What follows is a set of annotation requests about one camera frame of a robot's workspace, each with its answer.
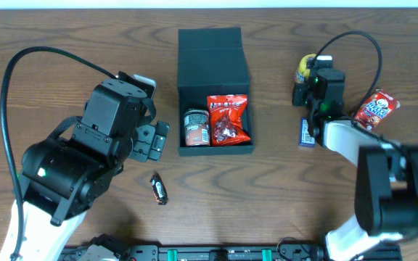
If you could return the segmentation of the yellow candy bottle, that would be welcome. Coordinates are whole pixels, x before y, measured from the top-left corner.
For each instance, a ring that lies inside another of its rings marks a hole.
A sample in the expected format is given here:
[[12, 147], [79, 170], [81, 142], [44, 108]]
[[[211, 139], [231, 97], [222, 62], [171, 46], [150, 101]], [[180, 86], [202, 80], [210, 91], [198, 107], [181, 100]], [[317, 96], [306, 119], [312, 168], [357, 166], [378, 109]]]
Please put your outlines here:
[[307, 54], [300, 60], [294, 75], [296, 83], [304, 83], [309, 78], [311, 70], [308, 69], [308, 62], [312, 61], [315, 56], [316, 54]]

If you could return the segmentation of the red Pringles can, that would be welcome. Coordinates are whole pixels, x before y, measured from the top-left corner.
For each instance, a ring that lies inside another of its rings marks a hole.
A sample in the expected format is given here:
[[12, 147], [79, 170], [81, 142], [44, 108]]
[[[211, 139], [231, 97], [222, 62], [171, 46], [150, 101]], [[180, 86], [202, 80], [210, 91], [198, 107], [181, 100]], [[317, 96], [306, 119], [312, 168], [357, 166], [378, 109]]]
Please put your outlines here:
[[209, 112], [188, 109], [184, 113], [184, 138], [186, 146], [209, 146]]

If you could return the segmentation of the red candy bag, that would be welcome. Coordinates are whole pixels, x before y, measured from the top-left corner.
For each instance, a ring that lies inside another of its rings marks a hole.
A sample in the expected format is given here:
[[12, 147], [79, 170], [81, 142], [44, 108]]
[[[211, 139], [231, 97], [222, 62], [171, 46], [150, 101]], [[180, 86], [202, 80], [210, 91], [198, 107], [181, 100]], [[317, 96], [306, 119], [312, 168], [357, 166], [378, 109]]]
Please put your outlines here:
[[232, 146], [251, 140], [242, 124], [246, 94], [208, 96], [207, 102], [213, 146]]

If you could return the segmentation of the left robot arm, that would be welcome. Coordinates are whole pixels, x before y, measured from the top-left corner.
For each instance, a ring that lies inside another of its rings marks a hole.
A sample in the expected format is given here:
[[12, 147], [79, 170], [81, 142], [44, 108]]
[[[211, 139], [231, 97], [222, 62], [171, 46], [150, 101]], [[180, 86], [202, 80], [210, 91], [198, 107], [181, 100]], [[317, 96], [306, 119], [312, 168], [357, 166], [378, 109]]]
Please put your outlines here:
[[19, 246], [18, 260], [55, 260], [94, 200], [127, 159], [158, 161], [169, 125], [153, 125], [156, 82], [118, 73], [103, 80], [82, 116], [69, 117], [31, 145], [18, 175], [23, 213], [12, 207], [0, 260]]

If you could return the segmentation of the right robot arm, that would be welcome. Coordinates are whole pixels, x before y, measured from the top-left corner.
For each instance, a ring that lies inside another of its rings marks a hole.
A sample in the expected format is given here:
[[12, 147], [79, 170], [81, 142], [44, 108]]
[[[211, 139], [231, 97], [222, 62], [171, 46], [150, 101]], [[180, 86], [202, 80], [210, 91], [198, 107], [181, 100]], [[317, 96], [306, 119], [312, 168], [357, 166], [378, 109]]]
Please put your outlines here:
[[377, 246], [418, 237], [418, 145], [387, 140], [343, 112], [345, 74], [330, 56], [309, 54], [292, 103], [305, 107], [301, 141], [315, 141], [357, 167], [354, 214], [310, 248], [310, 260], [361, 260]]

